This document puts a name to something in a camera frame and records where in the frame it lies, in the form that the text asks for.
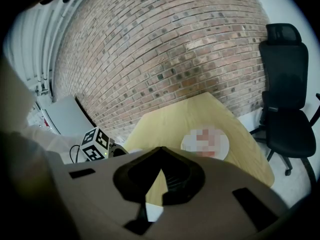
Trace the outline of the white plate with shrimp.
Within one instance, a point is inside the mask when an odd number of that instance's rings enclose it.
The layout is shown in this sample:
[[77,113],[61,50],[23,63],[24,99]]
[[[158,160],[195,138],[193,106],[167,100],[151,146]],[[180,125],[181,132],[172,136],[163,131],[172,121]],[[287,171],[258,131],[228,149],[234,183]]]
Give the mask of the white plate with shrimp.
[[218,129],[214,126],[205,126],[199,129],[192,129],[188,134],[184,136],[181,142],[181,149],[184,151],[192,152],[197,154],[198,151],[203,150],[215,150],[215,157],[213,159],[224,160],[230,150],[230,142],[227,135],[221,130],[220,140],[209,142],[209,141],[197,141],[197,135],[208,134],[208,129]]

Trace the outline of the bundle of white ceiling pipes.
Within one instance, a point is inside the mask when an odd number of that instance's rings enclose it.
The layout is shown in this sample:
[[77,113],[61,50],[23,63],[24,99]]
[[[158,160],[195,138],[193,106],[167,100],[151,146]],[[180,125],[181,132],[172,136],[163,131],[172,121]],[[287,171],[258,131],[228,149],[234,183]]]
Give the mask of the bundle of white ceiling pipes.
[[38,25],[42,34],[40,38],[42,54],[39,59],[41,77],[35,89],[37,97],[48,95],[52,99],[54,96],[52,89],[58,52],[67,27],[82,2],[83,0],[69,0],[63,3],[62,0],[53,0],[46,5],[40,4],[40,8],[44,9],[44,18]]

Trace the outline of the black high-back office chair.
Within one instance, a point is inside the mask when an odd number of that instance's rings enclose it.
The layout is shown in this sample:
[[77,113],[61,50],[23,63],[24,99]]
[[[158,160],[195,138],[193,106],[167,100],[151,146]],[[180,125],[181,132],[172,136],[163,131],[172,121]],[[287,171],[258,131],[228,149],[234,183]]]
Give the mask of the black high-back office chair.
[[316,153],[313,125],[320,118],[320,106],[311,119],[302,111],[307,97],[309,52],[297,28],[290,23],[266,25],[267,39],[259,51],[267,76],[268,88],[262,92],[262,113],[258,128],[250,134],[270,149],[267,160],[277,153],[286,164],[284,174],[290,176],[290,159],[301,159],[310,168],[308,158]]

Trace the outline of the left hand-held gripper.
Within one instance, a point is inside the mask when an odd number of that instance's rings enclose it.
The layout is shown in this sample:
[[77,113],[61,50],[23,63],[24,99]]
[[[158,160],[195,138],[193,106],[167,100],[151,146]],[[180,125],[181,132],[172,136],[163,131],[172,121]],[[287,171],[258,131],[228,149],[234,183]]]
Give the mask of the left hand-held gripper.
[[121,145],[108,137],[98,126],[85,133],[80,150],[89,161],[110,159],[128,154]]

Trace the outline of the grey partition panel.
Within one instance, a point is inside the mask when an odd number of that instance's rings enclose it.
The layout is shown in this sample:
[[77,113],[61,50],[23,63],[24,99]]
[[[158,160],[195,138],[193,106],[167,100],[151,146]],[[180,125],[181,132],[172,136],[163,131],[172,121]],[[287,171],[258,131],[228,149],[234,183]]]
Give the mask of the grey partition panel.
[[65,137],[83,137],[95,126],[88,120],[72,95],[41,110],[51,131]]

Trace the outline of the person's left forearm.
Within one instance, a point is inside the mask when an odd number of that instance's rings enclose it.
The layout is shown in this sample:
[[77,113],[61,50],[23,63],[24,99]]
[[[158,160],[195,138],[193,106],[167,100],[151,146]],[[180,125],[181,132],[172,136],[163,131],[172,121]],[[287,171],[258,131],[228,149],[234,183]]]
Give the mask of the person's left forearm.
[[58,153],[64,164],[76,163],[77,155],[77,163],[83,163],[87,160],[85,154],[78,147],[81,144],[81,136],[63,136],[37,125],[24,128],[21,134],[37,142],[45,150]]

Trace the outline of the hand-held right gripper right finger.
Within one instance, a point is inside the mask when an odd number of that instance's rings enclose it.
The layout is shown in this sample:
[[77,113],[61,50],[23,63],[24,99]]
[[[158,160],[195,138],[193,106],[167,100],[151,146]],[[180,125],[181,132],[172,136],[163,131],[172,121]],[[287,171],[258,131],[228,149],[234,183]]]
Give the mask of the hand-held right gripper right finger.
[[172,151],[201,166],[205,182],[189,202],[165,206],[145,232],[147,240],[244,240],[258,234],[233,194],[239,189],[249,190],[276,219],[289,210],[276,192],[239,167],[176,148]]

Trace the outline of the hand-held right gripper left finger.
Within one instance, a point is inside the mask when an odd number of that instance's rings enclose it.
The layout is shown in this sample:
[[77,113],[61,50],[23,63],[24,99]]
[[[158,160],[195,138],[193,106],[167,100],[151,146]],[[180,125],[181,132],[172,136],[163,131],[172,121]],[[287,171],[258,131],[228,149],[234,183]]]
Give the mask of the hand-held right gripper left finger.
[[80,240],[163,240],[163,222],[149,222],[145,212],[150,180],[142,165],[162,148],[116,158],[64,164],[58,154],[48,164],[63,207]]

